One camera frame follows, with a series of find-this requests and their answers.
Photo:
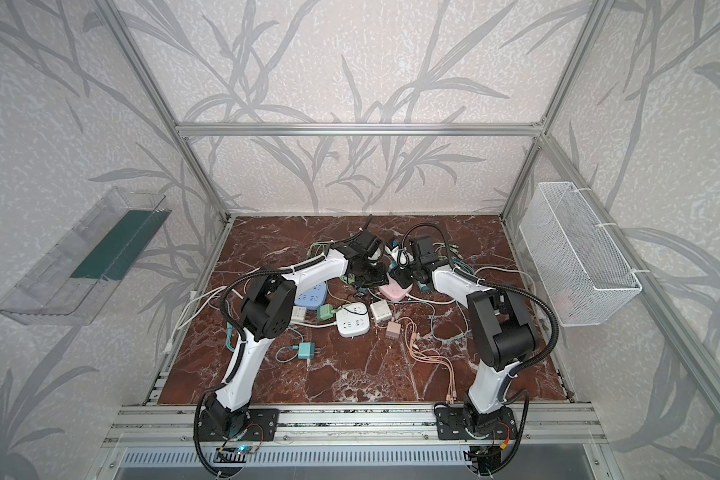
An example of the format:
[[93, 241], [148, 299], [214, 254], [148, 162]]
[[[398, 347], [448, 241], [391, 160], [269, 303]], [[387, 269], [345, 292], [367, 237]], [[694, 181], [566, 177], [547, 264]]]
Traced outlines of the white charger adapter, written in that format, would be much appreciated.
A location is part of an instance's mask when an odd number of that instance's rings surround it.
[[393, 318], [392, 310], [386, 300], [378, 300], [369, 306], [370, 314], [375, 323], [382, 323]]

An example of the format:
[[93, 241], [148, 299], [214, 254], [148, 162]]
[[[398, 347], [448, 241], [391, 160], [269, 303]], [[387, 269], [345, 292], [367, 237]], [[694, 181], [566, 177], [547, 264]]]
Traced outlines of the pink plug adapter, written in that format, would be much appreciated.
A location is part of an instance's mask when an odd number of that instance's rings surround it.
[[385, 335], [387, 338], [398, 339], [401, 335], [401, 324], [395, 321], [390, 321], [385, 329]]

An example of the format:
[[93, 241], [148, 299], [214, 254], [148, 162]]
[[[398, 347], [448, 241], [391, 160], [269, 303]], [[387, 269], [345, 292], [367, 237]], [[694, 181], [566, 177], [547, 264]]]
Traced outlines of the white power strip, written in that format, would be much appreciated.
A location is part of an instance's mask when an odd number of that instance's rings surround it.
[[350, 303], [335, 312], [336, 327], [343, 338], [354, 338], [370, 330], [368, 306], [361, 302]]

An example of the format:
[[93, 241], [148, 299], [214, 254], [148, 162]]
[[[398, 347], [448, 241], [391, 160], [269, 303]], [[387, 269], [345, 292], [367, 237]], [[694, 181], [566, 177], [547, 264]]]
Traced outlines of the blue power strip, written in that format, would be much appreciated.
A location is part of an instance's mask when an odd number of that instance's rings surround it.
[[322, 282], [299, 295], [295, 300], [295, 306], [316, 311], [325, 304], [326, 297], [327, 285], [325, 282]]

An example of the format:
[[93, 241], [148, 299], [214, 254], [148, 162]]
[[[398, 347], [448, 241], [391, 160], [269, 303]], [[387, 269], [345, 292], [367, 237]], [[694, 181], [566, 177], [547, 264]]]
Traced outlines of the pink power strip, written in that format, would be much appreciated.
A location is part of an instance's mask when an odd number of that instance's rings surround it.
[[401, 302], [410, 294], [412, 286], [409, 285], [403, 288], [395, 280], [390, 280], [388, 284], [379, 286], [378, 290], [386, 300], [390, 302]]

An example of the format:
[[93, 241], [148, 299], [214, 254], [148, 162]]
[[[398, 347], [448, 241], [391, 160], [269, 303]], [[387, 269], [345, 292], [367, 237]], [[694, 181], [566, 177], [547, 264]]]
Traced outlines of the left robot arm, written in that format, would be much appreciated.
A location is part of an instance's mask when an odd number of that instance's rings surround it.
[[327, 251], [292, 266], [264, 266], [225, 287], [220, 295], [223, 319], [238, 334], [233, 356], [219, 384], [204, 390], [193, 418], [193, 441], [208, 428], [224, 440], [238, 435], [261, 364], [274, 340], [285, 332], [295, 300], [320, 283], [359, 275], [379, 264], [383, 241], [363, 228], [331, 241]]

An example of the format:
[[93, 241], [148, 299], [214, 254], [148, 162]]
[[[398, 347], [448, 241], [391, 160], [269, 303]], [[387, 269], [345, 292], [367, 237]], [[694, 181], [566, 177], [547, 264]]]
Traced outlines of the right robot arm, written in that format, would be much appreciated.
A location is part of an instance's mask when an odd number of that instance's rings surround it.
[[480, 359], [475, 380], [463, 405], [468, 435], [482, 439], [511, 412], [507, 393], [518, 374], [545, 360], [559, 340], [560, 323], [537, 295], [483, 280], [443, 259], [428, 236], [414, 238], [410, 247], [390, 251], [391, 273], [403, 281], [428, 285], [468, 310], [468, 328]]

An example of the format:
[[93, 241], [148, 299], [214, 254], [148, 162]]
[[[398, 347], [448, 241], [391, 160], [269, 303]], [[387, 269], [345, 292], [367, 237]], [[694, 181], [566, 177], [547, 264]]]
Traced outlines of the white plug adapter small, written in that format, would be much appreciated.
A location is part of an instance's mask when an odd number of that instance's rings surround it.
[[307, 309], [301, 306], [294, 306], [291, 313], [292, 322], [303, 322], [306, 318]]

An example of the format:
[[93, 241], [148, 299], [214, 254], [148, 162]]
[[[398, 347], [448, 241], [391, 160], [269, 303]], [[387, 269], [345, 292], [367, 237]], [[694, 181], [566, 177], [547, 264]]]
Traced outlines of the teal plug adapter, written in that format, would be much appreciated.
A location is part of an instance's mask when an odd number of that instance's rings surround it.
[[315, 357], [316, 346], [313, 342], [300, 342], [297, 348], [297, 358], [311, 360]]

